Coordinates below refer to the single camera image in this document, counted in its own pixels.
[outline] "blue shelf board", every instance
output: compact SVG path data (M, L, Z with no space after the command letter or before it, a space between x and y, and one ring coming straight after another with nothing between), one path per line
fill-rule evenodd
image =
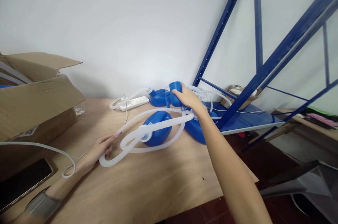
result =
M213 108L217 110L227 110L226 107L221 105L220 102L213 102ZM261 111L260 108L249 104L245 109L240 110L241 112L249 111ZM216 111L213 110L219 117L221 117L226 111ZM235 115L222 127L220 130L223 135L239 133L250 130L257 130L272 126L281 126L284 124L284 121L272 116L267 112L262 113L239 113L236 112Z

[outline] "smartphone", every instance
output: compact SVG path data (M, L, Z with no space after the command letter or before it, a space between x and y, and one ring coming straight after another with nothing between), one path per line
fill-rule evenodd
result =
M0 182L0 214L54 175L55 172L46 159L41 159Z

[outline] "blue metal shelf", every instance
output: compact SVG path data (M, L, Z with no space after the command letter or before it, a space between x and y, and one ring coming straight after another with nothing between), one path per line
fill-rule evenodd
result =
M221 105L219 102L213 102L213 108L217 110L227 110L226 107ZM223 116L225 111L213 110L218 116ZM256 112L262 111L260 108L249 104L241 112ZM284 121L274 117L273 115L262 112L262 113L239 113L236 112L235 115L231 117L229 122L227 122L221 129L220 132L223 135L234 134L250 130L258 130L262 128L268 128L272 126L279 127L284 124Z
M200 81L204 81L213 88L220 92L228 94L221 87L214 85L207 79L202 78L206 70L206 67L211 59L211 56L216 48L219 38L225 28L225 25L231 15L231 12L236 4L237 0L228 0L221 19L216 27L215 33L208 46L206 54L200 65L200 68L196 74L193 82L194 86L198 86ZM276 75L290 62L290 60L297 54L297 52L311 39L311 37L323 27L324 34L324 60L325 60L325 80L326 87L315 95L310 100L302 97L298 97L291 93L287 93L282 90L271 88L275 91L279 91L283 94L287 94L302 100L306 103L296 109L293 113L284 119L284 122L291 119L295 114L304 109L307 105L314 102L321 97L327 91L338 85L338 79L330 83L329 71L328 71L328 48L327 48L327 31L326 21L337 10L338 0L314 0L309 6L306 12L278 45L275 51L269 56L267 61L263 64L263 40L262 40L262 13L261 13L261 0L254 0L255 2L255 39L256 39L256 74L252 80L245 87L243 92L235 99L232 106L226 112L215 111L219 116L222 116L217 122L217 127L225 134L243 132L248 130L260 129L264 127L273 127L267 133L263 134L256 142L264 139L266 135L274 131L280 126L283 121L274 118L268 113L264 114L250 114L250 113L238 113L238 109L245 103L245 101L251 96L251 94L257 89L265 89L268 84L276 77ZM225 107L219 103L214 104L214 108L218 110L224 110ZM260 109L254 105L249 105L245 108L245 111L259 111Z

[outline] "hand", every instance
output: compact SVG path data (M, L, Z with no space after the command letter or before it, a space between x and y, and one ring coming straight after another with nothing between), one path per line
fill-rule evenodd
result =
M112 152L112 143L118 137L118 135L114 136L114 133L111 133L97 139L92 147L89 148L84 156L82 156L81 159L77 162L76 169L78 169L79 171L84 171L85 173L89 172L103 153L105 153L105 156L108 156Z
M196 113L207 110L197 95L195 95L190 89L186 88L183 83L181 83L181 86L182 93L176 89L173 89L172 92L185 106L192 108Z

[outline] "blue plastic bottle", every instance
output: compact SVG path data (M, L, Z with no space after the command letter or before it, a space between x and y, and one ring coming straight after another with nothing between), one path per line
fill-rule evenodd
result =
M215 112L209 112L210 117L217 117ZM198 120L192 119L187 121L184 129L199 143L206 145L205 138L202 132L201 124Z
M163 107L167 105L167 95L165 95L165 89L159 89L156 91L152 91L150 94L149 102L152 106L155 107Z
M148 125L149 123L155 124L159 123L161 121L166 121L171 119L171 116L166 111L157 111L154 114L152 114L148 119L143 123L144 125ZM149 147L154 147L157 145L161 145L165 142L165 140L168 138L171 131L171 126L166 127L157 131L152 132L152 137L150 140L145 142L145 144Z
M180 81L172 82L169 84L169 88L170 88L170 101L172 105L174 105L175 107L181 107L182 106L181 101L177 98L175 94L172 93L173 89L177 89L179 92L182 93L181 82Z

